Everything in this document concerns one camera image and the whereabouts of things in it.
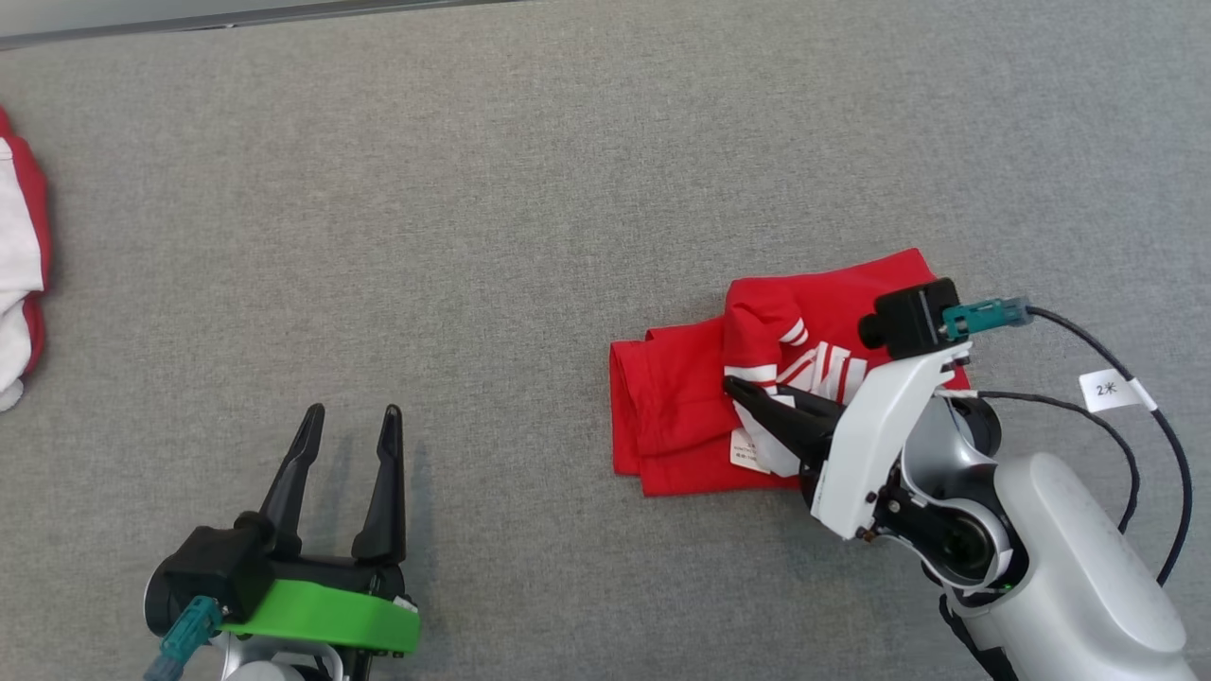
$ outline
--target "red shirt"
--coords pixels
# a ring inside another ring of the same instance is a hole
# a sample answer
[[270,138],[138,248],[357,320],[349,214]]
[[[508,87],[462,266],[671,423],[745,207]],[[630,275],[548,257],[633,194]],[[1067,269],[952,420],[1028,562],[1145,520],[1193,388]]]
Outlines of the red shirt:
[[[837,271],[742,279],[723,316],[612,344],[614,470],[638,475],[649,496],[798,486],[733,463],[741,423],[724,373],[849,402],[866,372],[889,361],[859,340],[859,320],[874,298],[934,279],[916,248]],[[965,376],[949,385],[966,388]]]

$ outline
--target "red garment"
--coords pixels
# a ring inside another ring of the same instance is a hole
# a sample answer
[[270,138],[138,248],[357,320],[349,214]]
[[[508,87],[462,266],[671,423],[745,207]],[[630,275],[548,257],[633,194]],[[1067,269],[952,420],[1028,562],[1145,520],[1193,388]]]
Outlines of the red garment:
[[[934,279],[913,248],[831,273],[739,280],[723,316],[612,344],[615,473],[638,475],[647,496],[798,486],[731,463],[741,422],[723,393],[725,367],[848,402],[889,360],[861,344],[859,320],[878,296]],[[966,377],[948,385],[966,388]]]
[[39,298],[51,267],[46,178],[0,109],[0,411],[21,397],[42,353]]

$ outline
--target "cable label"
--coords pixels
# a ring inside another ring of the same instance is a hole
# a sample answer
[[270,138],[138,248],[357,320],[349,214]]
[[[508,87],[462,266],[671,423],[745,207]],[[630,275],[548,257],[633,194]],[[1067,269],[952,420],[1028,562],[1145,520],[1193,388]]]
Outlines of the cable label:
[[1127,407],[1131,405],[1144,405],[1141,391],[1133,384],[1138,380],[1127,382],[1113,368],[1103,368],[1080,377],[1080,391],[1085,396],[1085,408],[1091,412],[1103,412],[1114,407]]

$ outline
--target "white clothing tag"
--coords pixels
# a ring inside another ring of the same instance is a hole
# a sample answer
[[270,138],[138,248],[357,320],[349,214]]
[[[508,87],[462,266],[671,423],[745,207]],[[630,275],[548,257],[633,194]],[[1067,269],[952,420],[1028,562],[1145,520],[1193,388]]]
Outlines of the white clothing tag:
[[769,473],[768,468],[757,463],[757,446],[744,428],[731,431],[731,463],[757,473]]

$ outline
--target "gray surface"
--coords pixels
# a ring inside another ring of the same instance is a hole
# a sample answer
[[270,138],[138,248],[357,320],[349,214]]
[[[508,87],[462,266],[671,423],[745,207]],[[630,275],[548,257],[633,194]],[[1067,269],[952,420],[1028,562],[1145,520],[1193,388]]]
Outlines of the gray surface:
[[[45,366],[0,416],[5,675],[137,677],[147,574],[259,503],[318,400],[315,550],[360,523],[383,407],[407,418],[427,619],[381,677],[980,677],[907,553],[839,544],[792,493],[615,477],[607,344],[737,276],[916,245],[970,299],[1087,322],[1207,480],[1209,12],[529,2],[0,55],[58,246]],[[1074,397],[1100,366],[1037,325],[974,373]],[[1006,456],[1062,454],[1118,513],[1102,434],[1003,416]],[[1173,464],[1112,417],[1159,567]],[[1169,586],[1198,659],[1207,508]]]

